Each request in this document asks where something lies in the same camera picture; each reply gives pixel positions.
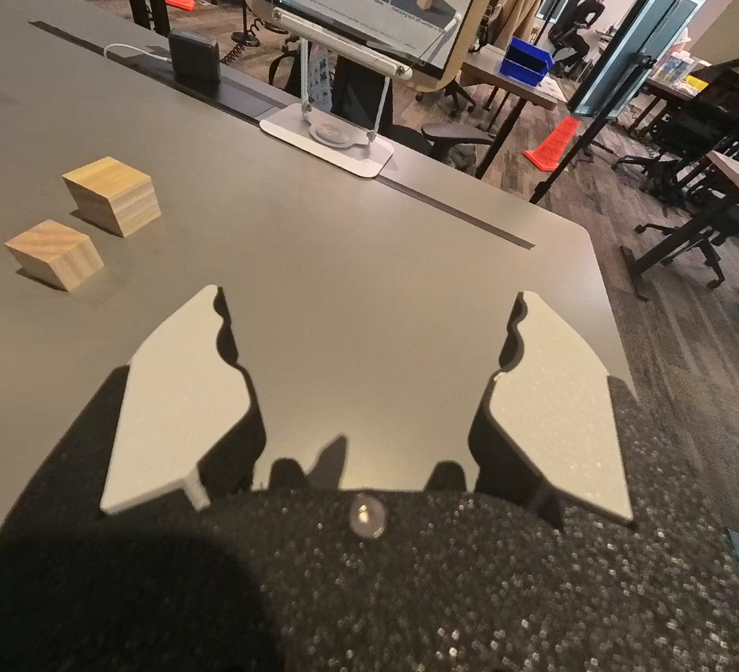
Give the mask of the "black power adapter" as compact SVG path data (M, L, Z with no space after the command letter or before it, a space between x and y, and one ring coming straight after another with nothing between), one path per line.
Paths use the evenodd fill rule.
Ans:
M217 85L221 80L217 40L190 31L173 29L169 33L171 66L178 81Z

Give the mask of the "blue storage bin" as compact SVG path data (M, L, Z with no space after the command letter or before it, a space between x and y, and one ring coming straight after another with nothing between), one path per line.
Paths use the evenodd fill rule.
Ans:
M505 51L500 73L523 84L536 87L553 67L552 55L526 40L513 37Z

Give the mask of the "medium wooden cube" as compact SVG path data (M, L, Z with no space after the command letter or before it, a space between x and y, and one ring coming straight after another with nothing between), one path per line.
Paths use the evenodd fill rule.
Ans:
M48 219L4 243L28 276L71 292L104 268L86 233Z

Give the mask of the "black tripod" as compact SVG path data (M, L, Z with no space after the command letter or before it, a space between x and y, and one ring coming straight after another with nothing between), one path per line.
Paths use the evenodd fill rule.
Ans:
M573 147L568 151L567 155L560 160L557 168L550 176L539 182L534 189L529 202L537 205L544 196L547 195L555 181L561 176L570 163L574 160L580 150L589 146L602 130L607 122L611 120L610 114L616 111L617 114L623 109L623 104L630 101L648 73L655 66L657 59L653 56L639 54L635 57L633 68L626 76L623 76L618 88L609 97L605 105L602 107L596 117L591 121L585 133L574 143Z

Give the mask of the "printed paper sheet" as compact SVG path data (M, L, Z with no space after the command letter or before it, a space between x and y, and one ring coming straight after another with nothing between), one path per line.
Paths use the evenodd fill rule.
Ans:
M308 57L308 99L312 107L332 112L332 72L326 46L311 44Z

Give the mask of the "black office chair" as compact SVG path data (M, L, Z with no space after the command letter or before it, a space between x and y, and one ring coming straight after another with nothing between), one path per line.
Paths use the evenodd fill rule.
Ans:
M660 150L657 157L626 156L617 159L612 170L620 166L641 166L644 181L640 186L665 205L683 208L685 200L679 187L679 173L715 149L727 137L732 137L736 128L712 128L707 123L670 121L655 135Z
M393 82L371 69L338 56L332 82L332 113L460 171L469 172L475 159L455 162L458 146L491 146L493 138L479 129L448 122L430 122L414 130L393 121Z
M418 92L415 105L426 117L457 120L465 113L473 113L477 107L474 95L460 85L456 77L445 87L435 92Z

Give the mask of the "framed screen on tripod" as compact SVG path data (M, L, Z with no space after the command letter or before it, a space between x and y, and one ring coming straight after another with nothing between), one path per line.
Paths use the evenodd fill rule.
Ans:
M568 101L577 118L596 117L626 86L612 106L618 117L656 63L676 42L707 0L635 0L619 28Z

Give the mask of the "beige coat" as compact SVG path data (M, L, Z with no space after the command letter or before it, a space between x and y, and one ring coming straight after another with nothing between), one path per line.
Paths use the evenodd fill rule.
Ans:
M529 42L542 0L504 0L488 26L487 44L506 50L513 38Z

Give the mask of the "large wooden cube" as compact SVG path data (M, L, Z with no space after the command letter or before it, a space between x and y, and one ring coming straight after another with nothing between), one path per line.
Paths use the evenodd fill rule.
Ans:
M161 217L152 178L112 158L62 174L75 202L73 216L126 238Z

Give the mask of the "dark desk frame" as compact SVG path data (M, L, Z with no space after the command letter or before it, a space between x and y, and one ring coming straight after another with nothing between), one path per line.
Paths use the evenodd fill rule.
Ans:
M634 231L637 234L652 229L660 231L663 236L657 245L641 256L636 257L626 245L620 247L633 292L641 301L649 300L649 293L643 280L644 274L657 264L669 265L677 256L691 248L702 249L706 265L716 275L716 278L708 284L710 289L716 289L725 280L720 271L720 260L710 240L713 235L721 234L719 226L728 222L730 211L737 207L738 162L716 151L710 151L706 160L708 168L716 169L719 176L728 183L725 195L716 199L713 204L703 207L683 225L667 227L648 223L636 226Z

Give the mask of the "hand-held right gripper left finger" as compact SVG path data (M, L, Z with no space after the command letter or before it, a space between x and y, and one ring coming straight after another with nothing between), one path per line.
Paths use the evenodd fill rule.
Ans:
M181 492L202 511L251 488L265 445L225 292L207 285L129 362L100 510L122 513Z

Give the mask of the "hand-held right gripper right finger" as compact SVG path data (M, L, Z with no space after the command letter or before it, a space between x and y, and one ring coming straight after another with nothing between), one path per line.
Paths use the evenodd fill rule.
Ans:
M613 383L559 313L537 293L519 292L468 433L474 491L557 527L563 503L632 527Z

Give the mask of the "wooden background desk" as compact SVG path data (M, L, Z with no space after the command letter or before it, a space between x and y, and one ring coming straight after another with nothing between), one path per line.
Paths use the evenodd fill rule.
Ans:
M476 168L477 179L484 178L528 104L551 112L566 102L558 81L549 76L545 76L539 85L531 86L515 77L504 75L501 70L504 55L500 49L485 46L467 56L460 72L462 77L467 77L473 84L489 85L494 90L504 91L508 96L515 98L511 110L495 132L492 144Z

